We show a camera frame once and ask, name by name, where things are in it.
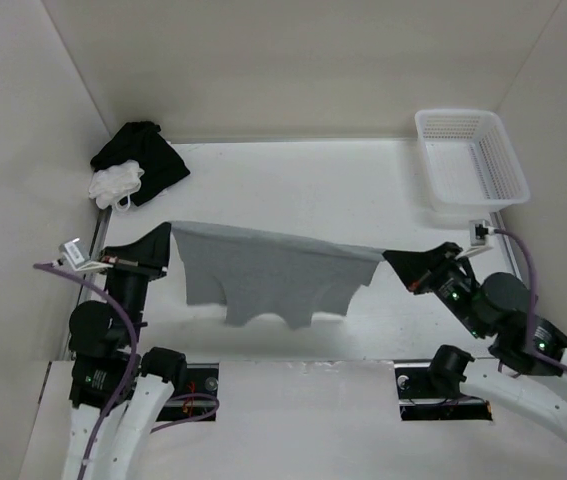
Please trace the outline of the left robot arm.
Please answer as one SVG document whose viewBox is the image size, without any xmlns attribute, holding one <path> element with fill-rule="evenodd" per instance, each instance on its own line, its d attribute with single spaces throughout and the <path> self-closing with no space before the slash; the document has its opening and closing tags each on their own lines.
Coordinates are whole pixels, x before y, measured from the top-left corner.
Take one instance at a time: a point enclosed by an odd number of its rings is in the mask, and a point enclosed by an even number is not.
<svg viewBox="0 0 567 480">
<path fill-rule="evenodd" d="M 94 297 L 69 319 L 74 362 L 65 479 L 132 478 L 165 404 L 186 390 L 184 354 L 139 351 L 148 287 L 167 274 L 170 237 L 170 224 L 162 223 L 130 244 L 106 247 L 95 262 L 104 286 L 81 281 Z"/>
</svg>

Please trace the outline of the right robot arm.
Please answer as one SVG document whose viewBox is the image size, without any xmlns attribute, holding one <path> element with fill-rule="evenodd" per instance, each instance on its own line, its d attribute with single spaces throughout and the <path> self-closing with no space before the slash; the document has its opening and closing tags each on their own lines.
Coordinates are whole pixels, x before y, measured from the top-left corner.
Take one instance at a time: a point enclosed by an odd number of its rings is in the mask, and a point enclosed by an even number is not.
<svg viewBox="0 0 567 480">
<path fill-rule="evenodd" d="M 477 280 L 455 243 L 423 252 L 386 250 L 384 260 L 414 295 L 434 294 L 476 339 L 492 339 L 501 368 L 487 374 L 470 353 L 438 348 L 427 367 L 429 388 L 446 401 L 478 397 L 517 413 L 567 442 L 567 336 L 534 315 L 532 292 L 516 276 Z"/>
</svg>

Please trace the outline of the grey tank top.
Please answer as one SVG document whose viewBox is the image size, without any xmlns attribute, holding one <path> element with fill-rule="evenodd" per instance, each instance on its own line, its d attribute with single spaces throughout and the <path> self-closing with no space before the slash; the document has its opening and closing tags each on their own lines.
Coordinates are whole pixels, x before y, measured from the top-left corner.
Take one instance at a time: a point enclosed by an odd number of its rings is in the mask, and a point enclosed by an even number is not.
<svg viewBox="0 0 567 480">
<path fill-rule="evenodd" d="M 345 316 L 383 261 L 378 248 L 219 224 L 173 221 L 190 306 L 226 307 L 225 323 L 244 326 L 262 314 L 291 329 L 316 313 Z"/>
</svg>

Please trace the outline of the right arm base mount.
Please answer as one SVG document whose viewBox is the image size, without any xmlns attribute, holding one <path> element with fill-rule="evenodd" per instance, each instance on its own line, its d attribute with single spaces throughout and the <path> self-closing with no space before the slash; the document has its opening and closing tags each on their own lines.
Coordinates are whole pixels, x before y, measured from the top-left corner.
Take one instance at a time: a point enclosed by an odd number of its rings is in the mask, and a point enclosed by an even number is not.
<svg viewBox="0 0 567 480">
<path fill-rule="evenodd" d="M 404 422 L 492 421 L 490 404 L 464 394 L 440 393 L 428 375 L 428 364 L 394 365 L 399 416 Z"/>
</svg>

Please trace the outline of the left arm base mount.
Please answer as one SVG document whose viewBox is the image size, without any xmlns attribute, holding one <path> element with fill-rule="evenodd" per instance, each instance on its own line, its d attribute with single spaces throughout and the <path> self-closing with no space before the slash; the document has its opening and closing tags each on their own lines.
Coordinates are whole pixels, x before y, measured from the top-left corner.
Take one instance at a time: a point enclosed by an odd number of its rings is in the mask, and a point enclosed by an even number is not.
<svg viewBox="0 0 567 480">
<path fill-rule="evenodd" d="M 162 407 L 157 421 L 175 422 L 211 412 L 218 397 L 219 374 L 218 363 L 189 364 L 185 380 Z"/>
</svg>

